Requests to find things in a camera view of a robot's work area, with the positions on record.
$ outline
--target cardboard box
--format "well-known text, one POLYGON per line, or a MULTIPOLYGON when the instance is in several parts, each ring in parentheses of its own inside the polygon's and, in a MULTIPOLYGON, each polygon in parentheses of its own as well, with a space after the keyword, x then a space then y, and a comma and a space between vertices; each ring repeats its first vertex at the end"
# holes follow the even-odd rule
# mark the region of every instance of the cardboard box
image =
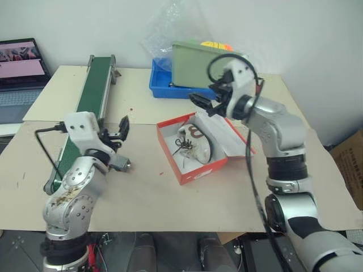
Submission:
POLYGON ((330 151, 358 209, 363 210, 363 129, 330 151))
POLYGON ((220 116, 209 118, 204 116, 203 113, 190 113, 158 123, 157 133, 159 142, 180 185, 221 169, 227 163, 228 157, 244 157, 246 140, 229 120, 220 116), (175 145, 176 133, 180 127, 188 123, 195 124, 212 143, 212 159, 208 164, 201 164, 195 159, 185 159, 179 153, 176 153, 174 156, 172 155, 178 149, 175 145), (228 138, 235 145, 236 141, 238 141, 240 147, 238 152, 234 152, 236 150, 235 146, 232 147, 232 144, 226 144, 228 138))

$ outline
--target green conveyor belt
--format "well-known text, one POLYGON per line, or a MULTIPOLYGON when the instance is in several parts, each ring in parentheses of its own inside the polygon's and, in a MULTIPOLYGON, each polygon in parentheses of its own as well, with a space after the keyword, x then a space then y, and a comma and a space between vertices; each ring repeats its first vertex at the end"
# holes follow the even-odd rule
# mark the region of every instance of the green conveyor belt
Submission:
MULTIPOLYGON (((102 98, 106 89, 107 78, 109 75, 109 67, 111 64, 111 57, 95 57, 88 71, 88 76, 83 88, 81 99, 79 100, 77 112, 94 112, 99 118, 102 98)), ((58 165, 58 169, 64 175, 72 166, 80 153, 76 146, 68 138, 62 159, 58 165)), ((61 182, 54 182, 53 187, 56 191, 61 182)))

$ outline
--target white wall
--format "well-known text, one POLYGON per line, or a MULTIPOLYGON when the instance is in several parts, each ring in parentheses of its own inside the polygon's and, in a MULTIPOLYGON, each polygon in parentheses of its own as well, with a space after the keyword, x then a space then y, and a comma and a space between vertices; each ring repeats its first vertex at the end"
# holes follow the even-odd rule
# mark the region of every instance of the white wall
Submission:
MULTIPOLYGON (((150 67, 139 41, 166 0, 2 0, 0 39, 33 36, 50 69, 115 54, 150 67)), ((363 118, 362 0, 199 0, 216 40, 281 73, 324 144, 363 118)))

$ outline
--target shoe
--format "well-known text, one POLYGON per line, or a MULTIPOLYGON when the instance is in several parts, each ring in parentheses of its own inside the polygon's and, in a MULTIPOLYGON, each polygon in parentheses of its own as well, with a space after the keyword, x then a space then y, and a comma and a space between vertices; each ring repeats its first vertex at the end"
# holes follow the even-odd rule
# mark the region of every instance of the shoe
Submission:
POLYGON ((178 129, 178 137, 175 141, 176 145, 179 146, 178 152, 183 156, 189 158, 194 157, 202 164, 207 164, 212 158, 212 144, 209 139, 195 126, 192 124, 184 125, 178 129))

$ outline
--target black cable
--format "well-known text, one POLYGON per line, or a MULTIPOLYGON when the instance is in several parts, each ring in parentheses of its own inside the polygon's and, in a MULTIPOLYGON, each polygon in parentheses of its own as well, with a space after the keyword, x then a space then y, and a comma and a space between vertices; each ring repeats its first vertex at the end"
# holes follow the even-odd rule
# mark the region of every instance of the black cable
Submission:
POLYGON ((40 137, 38 135, 38 133, 41 132, 48 132, 48 131, 54 131, 54 130, 58 130, 56 127, 50 127, 48 129, 37 129, 35 131, 35 137, 39 143, 39 145, 41 146, 41 148, 43 149, 44 153, 46 154, 46 156, 48 157, 50 163, 52 164, 53 168, 56 170, 57 174, 59 175, 59 177, 63 180, 63 175, 61 174, 61 172, 59 171, 58 167, 56 166, 56 164, 54 163, 54 161, 52 160, 52 158, 50 157, 48 151, 46 150, 46 148, 44 147, 43 143, 40 140, 40 137))
MULTIPOLYGON (((263 88, 263 84, 264 84, 264 80, 262 79, 261 83, 259 83, 259 78, 256 70, 254 68, 254 66, 244 57, 241 57, 240 55, 236 55, 236 54, 223 54, 223 55, 219 55, 218 57, 214 58, 208 65, 207 67, 207 75, 208 78, 210 79, 210 81, 212 81, 213 83, 218 83, 220 81, 215 80, 212 75, 210 74, 210 68, 211 66, 218 60, 222 59, 222 58, 236 58, 242 62, 244 62, 253 72, 254 74, 254 79, 255 79, 255 83, 256 83, 256 94, 255 94, 255 100, 252 103, 251 107, 248 110, 248 113, 246 115, 246 125, 248 126, 248 122, 250 120, 251 114, 253 109, 255 108, 258 99, 260 98, 261 92, 262 92, 262 88, 263 88)), ((281 249, 277 244, 277 241, 271 231, 271 228, 269 227, 268 223, 267 223, 267 217, 265 215, 264 209, 263 209, 263 205, 261 204, 261 200, 255 185, 255 180, 254 180, 254 176, 253 176, 253 172, 252 172, 252 164, 251 164, 251 129, 248 130, 248 136, 247 136, 247 143, 246 143, 246 164, 247 164, 247 169, 248 169, 248 174, 250 175, 250 180, 251 180, 251 185, 252 185, 252 191, 254 193, 254 197, 255 197, 255 202, 256 202, 256 206, 257 209, 259 211, 263 226, 265 228, 268 240, 271 243, 273 252, 275 253, 278 262, 281 265, 282 270, 285 271, 292 271, 289 264, 287 263, 286 259, 284 258, 284 256, 282 255, 281 249)))

